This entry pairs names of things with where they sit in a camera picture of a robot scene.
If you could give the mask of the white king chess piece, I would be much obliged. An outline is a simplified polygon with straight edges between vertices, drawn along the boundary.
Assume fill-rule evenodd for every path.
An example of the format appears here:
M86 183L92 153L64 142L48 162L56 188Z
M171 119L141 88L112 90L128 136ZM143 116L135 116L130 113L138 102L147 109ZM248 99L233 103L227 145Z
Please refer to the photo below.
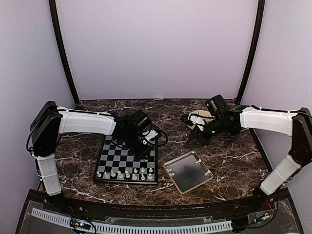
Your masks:
M123 178L122 172L121 172L121 171L118 171L118 172L117 172L117 176L118 176L118 178L120 178L120 179Z

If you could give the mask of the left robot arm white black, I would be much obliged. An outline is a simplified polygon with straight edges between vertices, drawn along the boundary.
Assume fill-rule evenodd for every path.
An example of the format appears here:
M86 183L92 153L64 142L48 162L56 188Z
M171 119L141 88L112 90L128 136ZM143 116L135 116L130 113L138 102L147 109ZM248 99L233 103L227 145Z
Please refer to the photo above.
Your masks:
M60 195L56 151L62 138L74 133L119 138L137 157L144 157L158 136L149 116L142 110L120 115L69 109L47 101L31 123L26 149L37 162L50 205L59 213L69 208L69 202Z

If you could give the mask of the black grey chessboard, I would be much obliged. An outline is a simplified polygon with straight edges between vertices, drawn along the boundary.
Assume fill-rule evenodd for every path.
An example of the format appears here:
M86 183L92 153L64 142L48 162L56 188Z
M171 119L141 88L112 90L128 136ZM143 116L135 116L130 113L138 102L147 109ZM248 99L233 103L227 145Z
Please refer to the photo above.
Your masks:
M96 183L127 183L137 185L157 185L158 184L158 172L157 172L157 148L150 146L151 152L147 158L148 161L141 161L142 159L134 156L134 154L127 148L122 140L114 140L111 136L105 136L101 155L97 160L95 172L93 175L93 182ZM138 180L132 180L132 174L134 174L134 168L137 168ZM151 173L153 179L148 179L149 168L153 168ZM101 178L97 178L97 171L101 173ZM111 178L111 171L116 173L115 178ZM118 178L117 172L121 171L123 178ZM129 171L130 177L125 177L125 171ZM109 174L109 178L104 178L104 172ZM146 179L141 180L141 174L144 174Z

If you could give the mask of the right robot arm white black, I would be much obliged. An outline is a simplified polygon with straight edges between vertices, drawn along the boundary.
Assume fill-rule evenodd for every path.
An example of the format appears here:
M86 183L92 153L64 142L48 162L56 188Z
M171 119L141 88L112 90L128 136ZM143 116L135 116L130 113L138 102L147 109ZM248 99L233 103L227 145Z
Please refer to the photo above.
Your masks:
M220 133L238 134L254 130L275 168L255 189L249 208L260 211L267 196L291 181L312 161L312 113L308 108L276 110L255 105L230 106L221 95L205 103L209 113L184 114L181 120L193 127L189 140L209 145Z

